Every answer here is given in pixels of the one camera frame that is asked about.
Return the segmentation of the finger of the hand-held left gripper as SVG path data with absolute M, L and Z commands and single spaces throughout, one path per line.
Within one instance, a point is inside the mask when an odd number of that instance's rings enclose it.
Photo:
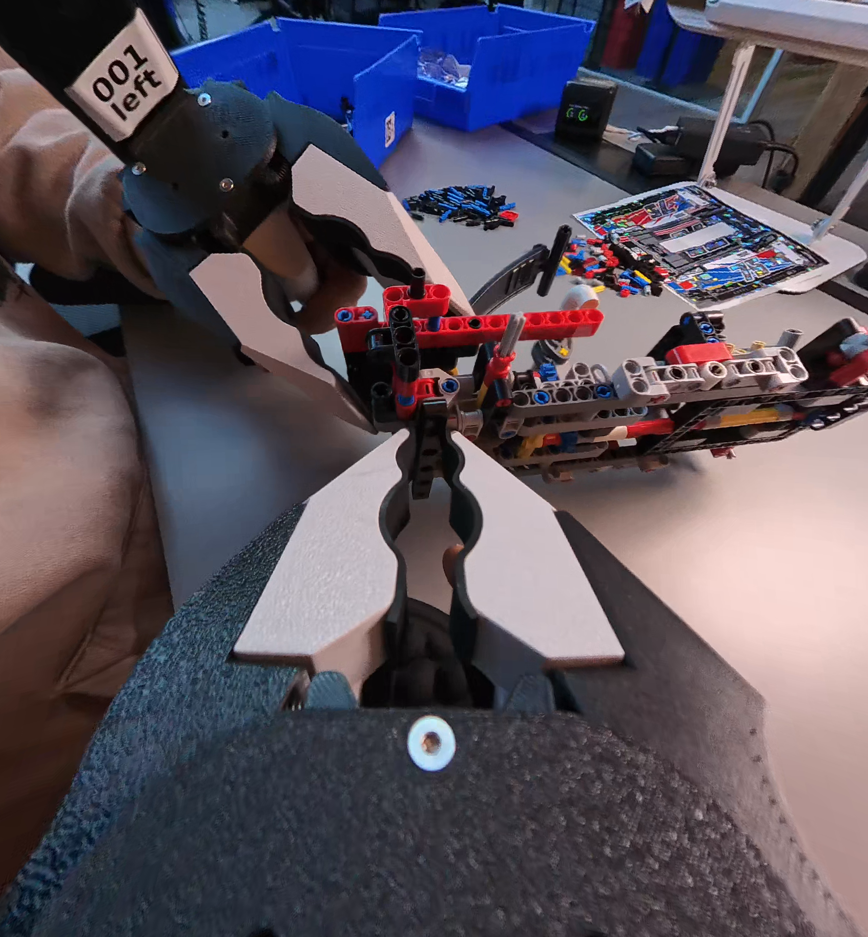
M 366 406 L 348 382 L 323 361 L 320 348 L 271 310 L 264 297 L 261 270 L 251 256 L 212 254 L 189 276 L 229 326 L 243 354 L 340 420 L 377 433 Z
M 407 286 L 417 271 L 446 287 L 448 312 L 472 316 L 463 289 L 385 184 L 365 178 L 314 144 L 292 164 L 291 199 L 306 230 L 342 264 L 382 287 Z

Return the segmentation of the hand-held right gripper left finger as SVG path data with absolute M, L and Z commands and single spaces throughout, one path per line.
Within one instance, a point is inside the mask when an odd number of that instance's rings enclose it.
M 243 662 L 337 672 L 355 695 L 386 656 L 406 595 L 414 435 L 401 429 L 312 495 L 233 647 Z

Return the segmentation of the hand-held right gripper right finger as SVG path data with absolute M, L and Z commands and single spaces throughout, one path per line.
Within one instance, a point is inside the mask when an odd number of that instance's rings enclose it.
M 449 432 L 455 560 L 451 628 L 462 661 L 505 695 L 525 676 L 623 663 L 625 651 L 557 511 Z

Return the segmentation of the lego car chassis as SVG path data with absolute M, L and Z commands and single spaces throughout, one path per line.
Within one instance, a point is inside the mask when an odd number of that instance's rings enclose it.
M 342 308 L 347 378 L 382 431 L 411 429 L 411 497 L 445 477 L 450 431 L 511 474 L 563 481 L 821 431 L 868 412 L 868 329 L 845 318 L 798 346 L 731 343 L 723 312 L 691 307 L 643 355 L 614 370 L 576 360 L 572 341 L 603 322 L 601 291 L 557 276 L 572 238 L 558 230 L 479 290 L 472 316 L 448 315 L 446 287 L 416 272 L 383 291 L 383 310 Z

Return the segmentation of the pile of mixed lego pieces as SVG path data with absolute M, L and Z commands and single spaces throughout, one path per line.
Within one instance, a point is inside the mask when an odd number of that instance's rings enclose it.
M 593 284 L 621 298 L 661 296 L 669 283 L 669 270 L 647 255 L 638 254 L 613 236 L 573 236 L 558 261 L 557 276 L 576 284 Z

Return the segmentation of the person's left hand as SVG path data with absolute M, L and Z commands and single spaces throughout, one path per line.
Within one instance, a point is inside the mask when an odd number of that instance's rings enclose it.
M 296 312 L 297 327 L 311 335 L 333 331 L 336 312 L 357 306 L 368 285 L 365 275 L 333 260 L 319 267 L 318 273 L 318 287 Z

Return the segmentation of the pile of black blue pins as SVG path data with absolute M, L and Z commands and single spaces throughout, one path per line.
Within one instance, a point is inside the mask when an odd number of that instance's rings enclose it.
M 402 199 L 401 204 L 416 221 L 434 217 L 440 224 L 462 224 L 485 231 L 513 228 L 519 219 L 517 204 L 488 184 L 428 188 Z

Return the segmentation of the small clear plastic bag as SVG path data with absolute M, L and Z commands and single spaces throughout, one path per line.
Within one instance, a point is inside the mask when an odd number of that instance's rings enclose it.
M 471 68 L 470 64 L 461 63 L 451 53 L 423 47 L 419 51 L 417 77 L 464 90 L 469 82 Z

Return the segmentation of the black power bank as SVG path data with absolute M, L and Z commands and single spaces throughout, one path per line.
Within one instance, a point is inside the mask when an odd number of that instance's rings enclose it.
M 561 93 L 554 137 L 581 145 L 601 142 L 617 90 L 615 81 L 606 77 L 569 81 Z

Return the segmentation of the small black charger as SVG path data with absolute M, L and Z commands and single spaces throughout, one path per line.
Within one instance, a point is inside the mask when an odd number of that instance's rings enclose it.
M 631 167 L 633 171 L 649 179 L 684 179 L 691 170 L 691 161 L 672 145 L 646 142 L 637 146 Z

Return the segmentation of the holographic sticker sheet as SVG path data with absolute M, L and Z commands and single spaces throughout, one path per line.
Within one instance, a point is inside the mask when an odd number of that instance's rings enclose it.
M 671 293 L 697 311 L 747 302 L 824 266 L 813 250 L 723 203 L 697 183 L 665 186 L 574 214 L 587 236 L 613 236 L 669 270 Z

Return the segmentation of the large black power adapter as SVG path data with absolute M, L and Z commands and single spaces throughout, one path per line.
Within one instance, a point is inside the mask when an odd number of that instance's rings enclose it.
M 714 120 L 703 116 L 680 116 L 673 146 L 683 157 L 700 164 L 708 149 Z M 732 123 L 726 129 L 716 159 L 718 174 L 731 174 L 741 166 L 755 166 L 771 140 L 768 132 L 752 124 Z

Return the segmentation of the white desk stand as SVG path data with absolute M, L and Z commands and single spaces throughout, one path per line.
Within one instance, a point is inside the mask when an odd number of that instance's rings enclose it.
M 868 2 L 668 2 L 669 13 L 683 29 L 735 41 L 730 77 L 698 173 L 698 185 L 715 189 L 715 163 L 739 101 L 756 46 L 811 55 L 840 64 L 868 65 Z M 825 264 L 760 293 L 803 293 L 865 261 L 865 252 L 831 233 L 868 181 L 868 159 L 834 211 L 807 225 L 739 196 L 719 193 L 721 202 L 809 247 Z

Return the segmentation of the wooden beam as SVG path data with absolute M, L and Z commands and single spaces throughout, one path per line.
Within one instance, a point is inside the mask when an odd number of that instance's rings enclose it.
M 868 139 L 868 68 L 839 64 L 792 148 L 799 167 L 786 196 L 816 207 Z

